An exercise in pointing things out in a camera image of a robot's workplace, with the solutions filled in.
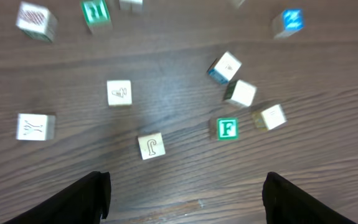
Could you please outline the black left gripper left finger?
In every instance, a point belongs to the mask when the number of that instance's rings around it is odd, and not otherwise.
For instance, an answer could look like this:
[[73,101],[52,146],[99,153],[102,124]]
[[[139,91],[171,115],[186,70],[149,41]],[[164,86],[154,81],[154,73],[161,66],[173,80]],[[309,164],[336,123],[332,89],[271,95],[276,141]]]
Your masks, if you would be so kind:
[[110,173],[93,171],[8,223],[100,224],[108,217],[110,202]]

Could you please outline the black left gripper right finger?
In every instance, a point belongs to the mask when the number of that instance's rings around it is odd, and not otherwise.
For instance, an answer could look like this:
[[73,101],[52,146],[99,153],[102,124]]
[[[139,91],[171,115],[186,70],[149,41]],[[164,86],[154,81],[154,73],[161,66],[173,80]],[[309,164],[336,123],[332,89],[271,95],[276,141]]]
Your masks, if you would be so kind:
[[356,224],[276,172],[267,174],[262,200],[267,224]]

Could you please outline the wooden block hook drawing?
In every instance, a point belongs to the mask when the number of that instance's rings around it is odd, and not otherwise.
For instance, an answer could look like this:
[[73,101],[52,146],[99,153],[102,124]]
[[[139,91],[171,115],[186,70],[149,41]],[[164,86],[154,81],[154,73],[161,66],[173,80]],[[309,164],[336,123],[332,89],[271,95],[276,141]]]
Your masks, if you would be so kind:
[[161,133],[139,136],[138,142],[142,160],[152,159],[166,154]]

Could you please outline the wooden block red U side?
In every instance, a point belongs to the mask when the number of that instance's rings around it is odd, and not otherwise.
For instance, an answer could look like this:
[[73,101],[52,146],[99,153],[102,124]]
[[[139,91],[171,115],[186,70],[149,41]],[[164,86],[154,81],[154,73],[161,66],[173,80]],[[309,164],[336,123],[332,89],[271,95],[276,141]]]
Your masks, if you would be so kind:
[[19,113],[16,139],[21,141],[46,141],[54,138],[56,116]]

